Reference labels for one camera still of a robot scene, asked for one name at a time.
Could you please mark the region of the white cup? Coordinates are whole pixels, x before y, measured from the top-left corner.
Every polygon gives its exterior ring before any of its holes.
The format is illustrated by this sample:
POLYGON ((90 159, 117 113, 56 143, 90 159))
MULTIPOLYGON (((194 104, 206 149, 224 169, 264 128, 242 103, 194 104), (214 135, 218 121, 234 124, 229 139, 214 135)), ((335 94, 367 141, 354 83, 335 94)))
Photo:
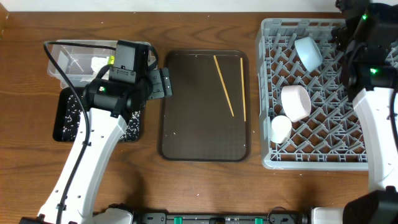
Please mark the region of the white cup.
POLYGON ((291 135, 292 122, 284 115, 276 116, 271 121, 271 141, 277 144, 286 142, 291 135))

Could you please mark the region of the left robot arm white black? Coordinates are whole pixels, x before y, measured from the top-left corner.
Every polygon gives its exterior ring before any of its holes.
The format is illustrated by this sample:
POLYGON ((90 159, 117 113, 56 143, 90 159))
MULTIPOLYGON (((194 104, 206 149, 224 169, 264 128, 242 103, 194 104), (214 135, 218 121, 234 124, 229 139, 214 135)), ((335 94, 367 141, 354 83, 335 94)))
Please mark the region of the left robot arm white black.
POLYGON ((114 62, 101 68, 80 96, 50 52, 47 57, 65 80, 81 109, 78 132, 62 173, 35 218, 21 223, 134 223, 122 207, 93 211, 109 158, 124 134, 131 115, 148 100, 172 95, 167 68, 158 68, 155 48, 142 42, 119 40, 114 62))

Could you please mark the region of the light blue bowl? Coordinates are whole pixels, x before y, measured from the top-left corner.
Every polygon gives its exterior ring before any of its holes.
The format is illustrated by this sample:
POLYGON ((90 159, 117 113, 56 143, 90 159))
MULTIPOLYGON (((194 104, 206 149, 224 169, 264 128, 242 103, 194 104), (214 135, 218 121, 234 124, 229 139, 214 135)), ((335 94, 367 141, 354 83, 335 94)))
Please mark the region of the light blue bowl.
POLYGON ((308 72, 314 71, 323 63, 321 52, 311 37, 304 37, 294 42, 300 61, 308 72))

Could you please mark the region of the pink bowl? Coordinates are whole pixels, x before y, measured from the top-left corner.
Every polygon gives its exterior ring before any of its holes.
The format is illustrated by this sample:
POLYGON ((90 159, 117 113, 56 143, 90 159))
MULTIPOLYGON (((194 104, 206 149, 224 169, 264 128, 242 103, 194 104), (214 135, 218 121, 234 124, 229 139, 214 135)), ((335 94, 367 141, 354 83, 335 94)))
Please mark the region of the pink bowl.
POLYGON ((284 86, 281 102, 285 115, 295 123, 310 115, 312 104, 306 89, 301 85, 284 86))

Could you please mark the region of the waste paper wrapper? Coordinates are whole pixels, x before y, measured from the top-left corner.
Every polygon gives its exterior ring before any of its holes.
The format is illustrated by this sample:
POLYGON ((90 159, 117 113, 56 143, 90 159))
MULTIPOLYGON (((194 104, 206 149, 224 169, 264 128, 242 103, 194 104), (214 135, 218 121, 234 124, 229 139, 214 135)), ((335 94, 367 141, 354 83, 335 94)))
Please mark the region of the waste paper wrapper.
POLYGON ((105 65, 112 65, 114 63, 114 56, 109 57, 93 57, 91 59, 91 69, 94 74, 97 74, 105 65))

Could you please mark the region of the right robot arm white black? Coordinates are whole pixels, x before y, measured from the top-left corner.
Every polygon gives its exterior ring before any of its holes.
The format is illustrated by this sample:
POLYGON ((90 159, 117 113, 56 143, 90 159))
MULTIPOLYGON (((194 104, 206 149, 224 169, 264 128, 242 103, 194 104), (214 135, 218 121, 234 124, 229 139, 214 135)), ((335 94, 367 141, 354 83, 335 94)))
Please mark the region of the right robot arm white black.
POLYGON ((397 223, 397 4, 335 2, 345 24, 331 32, 344 53, 341 78, 359 119, 368 157, 368 194, 344 208, 316 207, 310 223, 397 223))

